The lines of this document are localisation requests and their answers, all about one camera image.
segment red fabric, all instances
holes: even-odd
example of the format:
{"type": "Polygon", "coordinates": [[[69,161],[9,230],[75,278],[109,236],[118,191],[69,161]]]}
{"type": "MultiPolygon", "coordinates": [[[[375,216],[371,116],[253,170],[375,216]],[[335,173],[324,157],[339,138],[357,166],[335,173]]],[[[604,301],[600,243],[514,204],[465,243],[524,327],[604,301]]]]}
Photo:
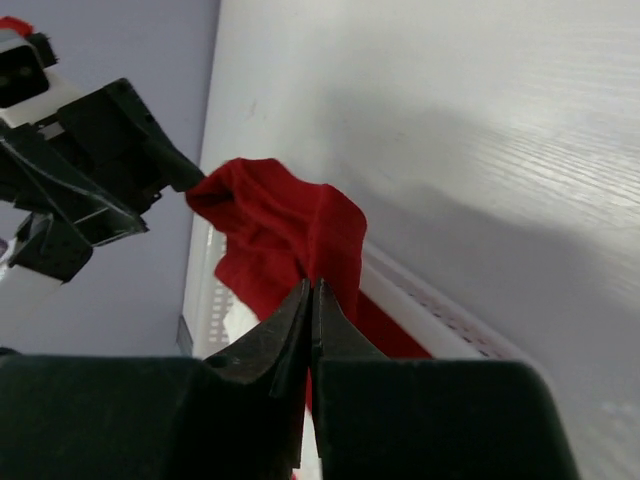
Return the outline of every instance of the red fabric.
{"type": "Polygon", "coordinates": [[[22,37],[33,33],[33,25],[16,17],[0,17],[0,29],[2,28],[9,28],[22,37]]]}
{"type": "Polygon", "coordinates": [[[216,276],[262,321],[303,278],[322,277],[351,322],[389,357],[429,357],[359,291],[362,211],[330,185],[303,182],[275,159],[227,162],[187,192],[227,236],[216,276]]]}

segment red cloth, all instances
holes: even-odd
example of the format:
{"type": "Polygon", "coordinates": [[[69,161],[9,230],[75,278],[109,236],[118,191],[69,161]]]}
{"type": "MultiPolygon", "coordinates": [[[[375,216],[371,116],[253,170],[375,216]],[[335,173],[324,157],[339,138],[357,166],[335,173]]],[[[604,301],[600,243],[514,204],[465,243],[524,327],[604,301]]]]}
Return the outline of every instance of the red cloth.
{"type": "Polygon", "coordinates": [[[231,160],[187,192],[227,236],[216,276],[262,321],[303,278],[327,280],[351,322],[389,357],[429,357],[359,291],[362,211],[330,185],[303,182],[275,159],[231,160]]]}

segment gray floor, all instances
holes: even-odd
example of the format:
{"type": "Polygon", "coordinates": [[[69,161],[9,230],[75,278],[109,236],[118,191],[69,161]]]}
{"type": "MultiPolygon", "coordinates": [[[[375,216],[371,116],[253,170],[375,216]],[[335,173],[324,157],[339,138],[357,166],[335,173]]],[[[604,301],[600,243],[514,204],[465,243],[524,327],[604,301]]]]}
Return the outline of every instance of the gray floor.
{"type": "MultiPolygon", "coordinates": [[[[3,0],[0,15],[52,39],[58,72],[91,91],[127,77],[189,158],[202,141],[219,2],[3,0]]],[[[24,214],[0,205],[0,237],[24,214]]],[[[167,191],[145,216],[151,231],[98,249],[92,261],[0,344],[25,352],[176,353],[191,213],[167,191]]]]}

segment folded red cloth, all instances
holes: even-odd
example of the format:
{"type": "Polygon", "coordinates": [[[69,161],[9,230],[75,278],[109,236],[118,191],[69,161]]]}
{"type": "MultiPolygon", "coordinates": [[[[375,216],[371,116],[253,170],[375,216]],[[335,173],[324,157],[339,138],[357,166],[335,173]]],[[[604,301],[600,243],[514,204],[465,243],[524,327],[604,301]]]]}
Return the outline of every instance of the folded red cloth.
{"type": "Polygon", "coordinates": [[[275,159],[231,160],[187,192],[189,206],[227,236],[216,276],[268,318],[303,278],[322,277],[347,318],[389,357],[429,357],[359,291],[362,211],[330,185],[303,182],[275,159]]]}

